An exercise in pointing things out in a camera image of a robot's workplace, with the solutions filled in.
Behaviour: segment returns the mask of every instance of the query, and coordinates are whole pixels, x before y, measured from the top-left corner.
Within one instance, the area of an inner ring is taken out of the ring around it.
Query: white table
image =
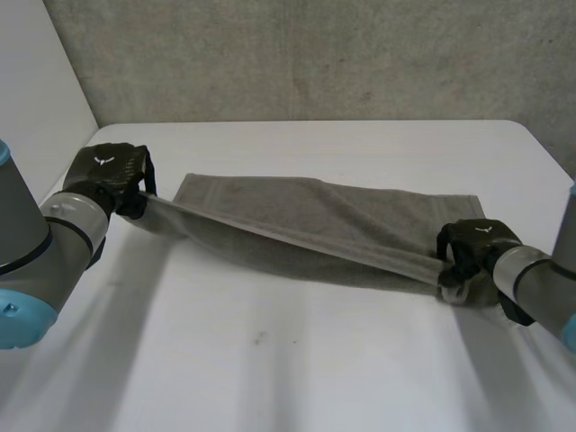
[[[109,141],[147,145],[166,198],[188,172],[477,194],[546,252],[572,184],[509,121],[127,124],[90,144]],[[537,325],[259,273],[119,218],[56,326],[1,352],[0,374],[3,432],[576,425],[576,361]]]

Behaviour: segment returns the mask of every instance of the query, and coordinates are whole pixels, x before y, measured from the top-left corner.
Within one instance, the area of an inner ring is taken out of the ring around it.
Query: gray cylindrical link
[[[525,268],[549,256],[530,246],[518,246],[504,253],[494,267],[494,283],[506,296],[515,300],[514,285]]]
[[[55,193],[40,207],[46,217],[75,225],[92,243],[96,251],[108,230],[108,218],[98,204],[78,193]]]

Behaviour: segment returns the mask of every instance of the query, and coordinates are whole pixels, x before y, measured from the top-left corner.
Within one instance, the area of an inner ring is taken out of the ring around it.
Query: gray towel
[[[494,304],[489,278],[438,290],[436,237],[483,218],[477,197],[424,195],[310,178],[187,175],[174,202],[150,196],[132,223],[186,236],[227,259],[297,279]]]

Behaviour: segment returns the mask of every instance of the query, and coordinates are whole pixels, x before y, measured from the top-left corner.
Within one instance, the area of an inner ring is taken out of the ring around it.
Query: fabric
[[[436,237],[483,218],[477,197],[424,195],[311,178],[187,175],[174,202],[148,196],[146,230],[186,236],[240,264],[297,279],[494,304],[490,278],[438,290]]]

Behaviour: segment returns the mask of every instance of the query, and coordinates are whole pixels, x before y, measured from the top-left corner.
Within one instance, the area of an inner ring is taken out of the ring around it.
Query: blue joint cap
[[[34,345],[57,318],[56,311],[44,301],[0,288],[0,349]]]
[[[0,165],[3,165],[9,158],[10,158],[10,149],[8,148],[6,143],[0,139]]]
[[[562,343],[576,354],[576,313],[574,313],[562,329]]]

